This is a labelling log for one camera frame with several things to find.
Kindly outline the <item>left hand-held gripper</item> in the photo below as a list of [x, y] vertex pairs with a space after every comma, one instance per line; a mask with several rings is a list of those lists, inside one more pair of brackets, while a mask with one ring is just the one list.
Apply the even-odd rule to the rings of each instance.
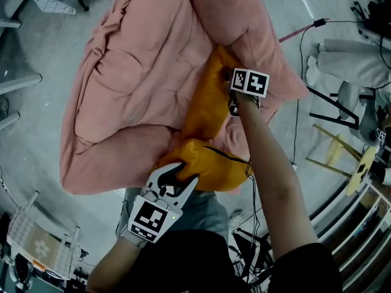
[[184, 167], [184, 162], [171, 163], [150, 174], [146, 186], [134, 200], [127, 239], [135, 237], [140, 242], [155, 243], [180, 219], [182, 207], [199, 182], [199, 177], [194, 175], [182, 185], [177, 174]]

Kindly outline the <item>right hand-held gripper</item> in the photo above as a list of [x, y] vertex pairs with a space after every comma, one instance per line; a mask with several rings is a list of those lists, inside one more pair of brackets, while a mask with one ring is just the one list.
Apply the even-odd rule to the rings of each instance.
[[230, 115], [239, 117], [236, 92], [242, 93], [253, 100], [260, 109], [260, 99], [265, 98], [269, 84], [269, 75], [245, 68], [234, 68], [228, 77], [228, 94], [230, 100], [228, 109]]

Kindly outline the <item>orange pillow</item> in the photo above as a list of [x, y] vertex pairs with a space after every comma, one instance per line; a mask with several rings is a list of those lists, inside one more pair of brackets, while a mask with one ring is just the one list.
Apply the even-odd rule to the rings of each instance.
[[195, 190], [198, 191], [234, 190], [253, 174], [248, 161], [197, 139], [189, 139], [165, 154], [153, 169], [177, 162], [184, 163], [184, 167], [176, 174], [176, 179], [185, 182], [197, 176]]
[[225, 47], [216, 47], [194, 90], [181, 130], [182, 138], [209, 140], [217, 136], [228, 117], [229, 79], [235, 68], [242, 67]]

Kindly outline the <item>pink padded sofa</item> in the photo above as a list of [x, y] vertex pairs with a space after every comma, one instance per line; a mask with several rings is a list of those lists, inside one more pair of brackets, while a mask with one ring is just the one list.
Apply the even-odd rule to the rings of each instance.
[[308, 91], [262, 0], [116, 0], [89, 40], [62, 122], [60, 183], [75, 195], [143, 186], [175, 148], [215, 49], [269, 76], [269, 121]]

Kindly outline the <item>person's right forearm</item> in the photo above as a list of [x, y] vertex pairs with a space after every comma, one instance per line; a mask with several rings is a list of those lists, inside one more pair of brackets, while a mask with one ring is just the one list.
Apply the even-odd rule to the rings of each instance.
[[289, 159], [254, 100], [237, 93], [238, 112], [250, 153], [263, 213], [276, 259], [318, 242], [301, 186]]

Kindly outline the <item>person's left forearm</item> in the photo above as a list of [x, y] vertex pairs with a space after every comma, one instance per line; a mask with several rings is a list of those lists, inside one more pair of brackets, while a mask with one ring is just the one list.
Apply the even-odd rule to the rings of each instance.
[[112, 292], [131, 270], [141, 248], [120, 237], [90, 273], [86, 291], [88, 293]]

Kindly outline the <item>pink tape strip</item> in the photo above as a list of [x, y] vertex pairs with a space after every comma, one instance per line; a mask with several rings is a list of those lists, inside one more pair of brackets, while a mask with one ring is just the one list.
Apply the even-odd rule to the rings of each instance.
[[293, 38], [293, 37], [295, 37], [295, 36], [297, 36], [297, 35], [299, 35], [301, 33], [304, 33], [307, 29], [312, 28], [313, 27], [312, 25], [313, 25], [313, 23], [311, 25], [308, 25], [306, 27], [298, 29], [298, 30], [296, 30], [296, 31], [294, 31], [294, 32], [292, 32], [292, 33], [290, 33], [290, 34], [280, 38], [279, 42], [283, 43], [283, 42], [285, 42], [285, 41], [287, 41], [287, 40], [289, 40], [289, 39], [291, 39], [291, 38]]

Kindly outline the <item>person's black shirt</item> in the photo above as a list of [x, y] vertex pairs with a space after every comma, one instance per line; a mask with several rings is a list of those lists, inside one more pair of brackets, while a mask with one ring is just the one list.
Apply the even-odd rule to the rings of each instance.
[[[278, 258], [267, 293], [342, 293], [342, 276], [319, 243]], [[141, 249], [131, 270], [109, 293], [251, 293], [235, 275], [225, 239], [210, 231], [166, 233]]]

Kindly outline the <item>grey chair with black legs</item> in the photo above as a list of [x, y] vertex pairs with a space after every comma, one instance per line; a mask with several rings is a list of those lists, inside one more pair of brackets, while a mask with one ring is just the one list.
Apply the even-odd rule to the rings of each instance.
[[[339, 112], [337, 118], [310, 113], [311, 117], [346, 126], [352, 135], [372, 147], [380, 147], [388, 137], [391, 138], [391, 92], [386, 88], [359, 87], [343, 82], [338, 92], [329, 96], [311, 87], [309, 91]], [[376, 138], [377, 128], [387, 134], [384, 142]]]

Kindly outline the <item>round wooden table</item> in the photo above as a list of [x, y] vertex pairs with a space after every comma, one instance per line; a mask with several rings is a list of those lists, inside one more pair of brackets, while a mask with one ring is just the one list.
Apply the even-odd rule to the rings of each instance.
[[[330, 137], [331, 143], [329, 145], [329, 148], [327, 149], [327, 153], [325, 156], [325, 163], [315, 161], [309, 157], [306, 158], [307, 161], [325, 168], [326, 170], [332, 171], [336, 174], [342, 175], [349, 179], [348, 185], [346, 187], [346, 195], [351, 196], [354, 192], [358, 191], [360, 188], [360, 177], [363, 173], [370, 171], [370, 167], [372, 166], [375, 156], [377, 153], [376, 147], [368, 147], [366, 151], [362, 154], [355, 150], [351, 145], [349, 145], [345, 138], [342, 137], [341, 134], [335, 136], [331, 134], [329, 131], [323, 129], [322, 127], [314, 124], [313, 127], [317, 130], [319, 130], [321, 133], [325, 134], [326, 136]], [[342, 155], [342, 151], [345, 150], [348, 154], [350, 154], [356, 161], [357, 161], [357, 167], [352, 173], [344, 172], [343, 170], [339, 170], [334, 167], [334, 164], [338, 162], [340, 159], [340, 156]], [[357, 169], [360, 165], [365, 164], [365, 169], [362, 173], [357, 173]]]

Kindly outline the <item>table with floral cloth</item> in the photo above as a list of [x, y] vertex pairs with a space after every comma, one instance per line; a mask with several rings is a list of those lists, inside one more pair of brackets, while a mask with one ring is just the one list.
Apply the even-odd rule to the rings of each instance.
[[80, 227], [77, 226], [67, 245], [67, 238], [57, 239], [44, 230], [30, 215], [30, 210], [39, 192], [34, 192], [28, 203], [12, 217], [7, 232], [10, 245], [10, 260], [20, 254], [41, 272], [46, 272], [59, 280], [70, 280], [81, 257], [78, 243]]

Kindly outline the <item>white shelf unit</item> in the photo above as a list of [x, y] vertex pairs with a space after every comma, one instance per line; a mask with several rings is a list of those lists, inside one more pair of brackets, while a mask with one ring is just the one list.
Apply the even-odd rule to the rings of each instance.
[[391, 202], [369, 181], [346, 196], [343, 184], [311, 216], [342, 275], [343, 293], [363, 293], [391, 259]]

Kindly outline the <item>white desk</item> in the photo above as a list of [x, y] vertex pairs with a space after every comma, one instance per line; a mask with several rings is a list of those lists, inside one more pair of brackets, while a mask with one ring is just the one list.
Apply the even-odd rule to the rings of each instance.
[[[12, 28], [18, 29], [21, 26], [21, 22], [17, 20], [11, 20], [7, 18], [0, 17], [0, 28]], [[27, 76], [24, 78], [13, 79], [5, 82], [0, 82], [0, 96], [5, 95], [6, 93], [19, 90], [25, 87], [29, 87], [32, 85], [39, 84], [42, 81], [42, 76], [38, 73], [35, 73], [31, 76]], [[12, 114], [8, 114], [7, 112], [4, 116], [0, 116], [0, 131], [15, 123], [20, 119], [20, 113], [14, 112]]]

